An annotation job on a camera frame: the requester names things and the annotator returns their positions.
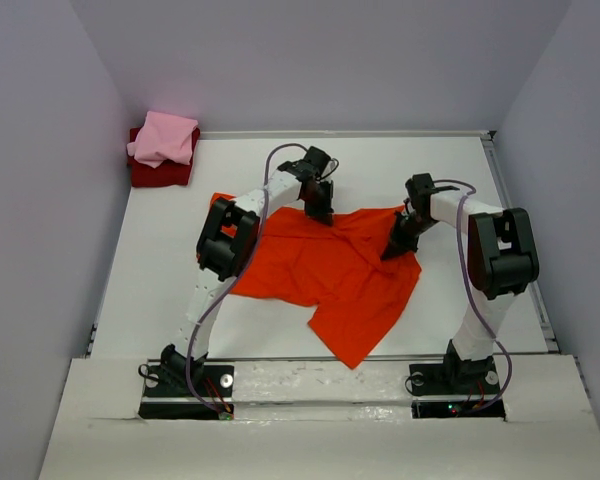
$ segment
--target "dark red cloth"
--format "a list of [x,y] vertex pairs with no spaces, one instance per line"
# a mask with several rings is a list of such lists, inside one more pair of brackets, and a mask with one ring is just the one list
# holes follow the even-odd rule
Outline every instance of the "dark red cloth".
[[[129,141],[135,142],[139,128],[129,130]],[[200,138],[200,129],[196,128],[191,135],[191,151],[195,153],[196,143]],[[189,185],[191,169],[193,168],[193,156],[189,165],[165,160],[157,168],[138,163],[135,158],[127,155],[127,165],[131,166],[132,187],[168,187],[171,185]]]

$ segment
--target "orange-red fabric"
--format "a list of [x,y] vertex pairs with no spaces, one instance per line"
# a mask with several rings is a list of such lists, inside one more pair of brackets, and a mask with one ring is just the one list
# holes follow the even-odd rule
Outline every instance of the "orange-red fabric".
[[253,263],[232,293],[318,305],[309,326],[355,368],[395,325],[420,274],[412,253],[380,261],[396,210],[338,214],[328,227],[281,208],[267,220]]

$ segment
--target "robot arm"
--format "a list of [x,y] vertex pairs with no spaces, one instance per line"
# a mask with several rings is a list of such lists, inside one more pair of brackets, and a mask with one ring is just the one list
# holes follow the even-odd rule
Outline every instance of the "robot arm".
[[[324,177],[325,172],[329,170],[328,176],[333,168],[331,157],[315,147],[309,148],[302,160],[280,165],[266,186],[267,216],[301,199],[307,216],[331,225],[333,182]],[[179,373],[185,365],[184,353],[194,326],[246,268],[256,244],[264,206],[264,191],[260,188],[233,200],[218,198],[211,205],[196,246],[200,271],[193,297],[174,344],[167,346],[161,356],[162,363],[177,363]],[[225,227],[234,227],[235,233],[227,233]],[[194,379],[206,359],[211,330],[221,304],[213,308],[197,332],[192,351]]]
[[405,210],[397,214],[383,259],[417,251],[420,235],[438,222],[461,229],[468,236],[472,296],[491,332],[469,305],[437,372],[439,381],[452,389],[463,389],[492,370],[492,333],[497,335],[516,296],[538,277],[529,216],[521,208],[502,209],[469,198],[462,206],[458,225],[463,194],[456,187],[436,186],[429,174],[414,175],[406,186],[409,198]]

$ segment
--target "purple cable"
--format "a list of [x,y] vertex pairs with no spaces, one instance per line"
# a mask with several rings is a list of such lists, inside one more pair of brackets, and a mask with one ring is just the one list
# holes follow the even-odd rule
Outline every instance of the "purple cable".
[[186,364],[185,380],[187,382],[187,387],[189,388],[189,392],[191,393],[191,395],[193,395],[205,407],[207,407],[215,412],[218,412],[218,409],[216,409],[215,405],[207,402],[204,398],[202,398],[202,396],[198,392],[196,392],[193,382],[191,381],[191,352],[193,351],[193,346],[196,343],[196,337],[198,336],[198,331],[200,330],[200,327],[202,326],[204,321],[207,319],[209,314],[218,305],[220,305],[220,302],[222,302],[222,300],[224,300],[224,298],[227,295],[229,295],[231,290],[233,290],[233,287],[236,286],[236,284],[240,281],[240,279],[242,278],[244,273],[249,269],[249,266],[251,265],[251,262],[253,261],[253,257],[255,257],[255,253],[258,250],[258,246],[260,245],[260,240],[262,239],[262,232],[264,231],[264,225],[265,225],[265,223],[267,223],[267,214],[269,213],[269,190],[267,189],[267,185],[269,184],[269,166],[271,164],[271,160],[273,159],[273,156],[276,153],[278,153],[280,150],[282,150],[283,148],[288,148],[288,147],[298,147],[298,148],[303,149],[305,152],[307,151],[307,148],[300,143],[285,143],[283,145],[278,145],[276,148],[274,148],[271,151],[271,153],[269,153],[269,156],[267,157],[267,161],[266,161],[265,167],[264,167],[264,182],[262,185],[262,191],[264,192],[264,205],[262,206],[262,214],[261,214],[262,222],[260,223],[260,228],[258,229],[258,235],[256,237],[256,242],[253,246],[251,255],[249,256],[249,259],[247,260],[246,265],[244,266],[242,271],[238,274],[236,279],[231,283],[229,288],[227,288],[224,292],[222,292],[220,295],[218,295],[218,297],[214,300],[214,302],[211,305],[209,305],[209,308],[207,308],[204,311],[204,313],[200,316],[200,318],[196,322],[195,327],[193,328],[193,332],[191,333],[191,338],[189,339],[189,346],[187,347],[187,355],[186,355],[186,362],[185,362],[185,364]]
[[462,246],[462,209],[464,207],[465,202],[469,198],[469,196],[476,193],[476,188],[473,185],[471,185],[470,183],[462,182],[460,180],[443,179],[443,180],[436,180],[434,183],[455,183],[457,185],[462,185],[463,187],[467,187],[469,189],[469,192],[466,193],[465,195],[463,195],[462,198],[460,199],[460,202],[458,203],[458,211],[456,213],[456,240],[458,242],[458,256],[460,257],[460,266],[462,268],[462,280],[463,280],[464,289],[467,292],[467,298],[469,299],[469,304],[471,305],[471,309],[473,310],[473,313],[476,314],[476,317],[478,317],[478,320],[480,320],[480,323],[482,324],[484,329],[487,331],[489,336],[493,339],[495,344],[498,345],[498,348],[502,351],[502,354],[505,356],[505,358],[507,360],[507,377],[505,378],[504,383],[502,384],[502,387],[500,388],[500,391],[496,394],[495,397],[493,397],[491,400],[489,400],[487,403],[485,403],[481,407],[468,410],[467,413],[473,414],[473,413],[477,413],[477,412],[480,412],[482,410],[489,408],[491,405],[493,405],[494,403],[496,403],[498,400],[500,400],[502,398],[502,395],[504,394],[505,390],[507,389],[507,387],[509,387],[509,382],[511,382],[511,376],[513,375],[513,362],[511,360],[511,355],[509,354],[507,349],[504,348],[504,345],[502,345],[502,343],[498,340],[496,333],[493,331],[493,329],[491,328],[491,326],[489,325],[487,320],[482,316],[482,314],[478,310],[476,301],[473,298],[473,294],[471,293],[471,285],[469,283],[469,273],[467,272],[467,262],[465,261],[464,247]]

